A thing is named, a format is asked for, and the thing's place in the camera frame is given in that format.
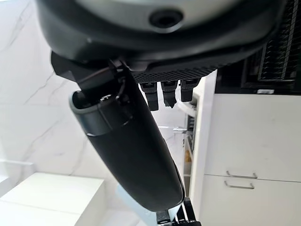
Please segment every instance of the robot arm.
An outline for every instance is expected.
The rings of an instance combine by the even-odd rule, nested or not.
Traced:
[[[157,213],[189,205],[149,110],[158,110],[157,82],[167,106],[176,102],[179,80],[182,101],[190,101],[203,76],[262,48],[277,31],[285,4],[285,0],[37,1],[56,74],[81,88],[71,97],[71,109],[119,183]]]

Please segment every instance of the metal handle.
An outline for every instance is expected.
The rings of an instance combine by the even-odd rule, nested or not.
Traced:
[[[225,181],[225,185],[226,185],[227,187],[231,187],[231,188],[241,188],[241,189],[250,189],[250,190],[255,189],[255,187],[253,186],[252,183],[250,183],[250,186],[249,186],[249,187],[244,187],[244,186],[228,185],[227,181]]]
[[[246,179],[257,179],[258,178],[258,176],[255,173],[253,173],[253,176],[250,177],[250,176],[233,175],[233,174],[230,174],[229,171],[227,171],[227,175],[232,178],[246,178]]]
[[[173,129],[174,133],[187,133],[187,129],[174,126],[158,126],[159,129]]]

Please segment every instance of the drawer handle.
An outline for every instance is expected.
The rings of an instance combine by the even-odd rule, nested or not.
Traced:
[[[254,185],[252,183],[250,183],[250,186],[249,187],[244,187],[244,186],[234,186],[234,185],[228,185],[227,181],[225,181],[225,185],[227,187],[231,187],[231,188],[241,188],[241,189],[250,189],[250,190],[253,190],[255,189]]]
[[[232,178],[246,178],[246,179],[257,179],[258,176],[256,175],[256,173],[253,173],[253,176],[239,176],[239,175],[233,175],[233,174],[230,174],[229,171],[227,171],[227,175],[229,177],[232,177]]]

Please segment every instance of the white cabinet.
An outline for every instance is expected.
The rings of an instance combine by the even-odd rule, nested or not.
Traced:
[[[301,224],[301,183],[219,176],[205,176],[203,182],[199,220],[204,226]]]
[[[300,159],[300,96],[214,95],[205,174],[301,181]]]

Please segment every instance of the circular hole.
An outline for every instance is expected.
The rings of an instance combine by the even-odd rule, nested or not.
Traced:
[[[161,10],[150,17],[150,24],[161,29],[171,28],[183,20],[183,14],[177,10]]]
[[[158,20],[158,23],[164,27],[174,26],[176,20],[170,16],[164,16]]]

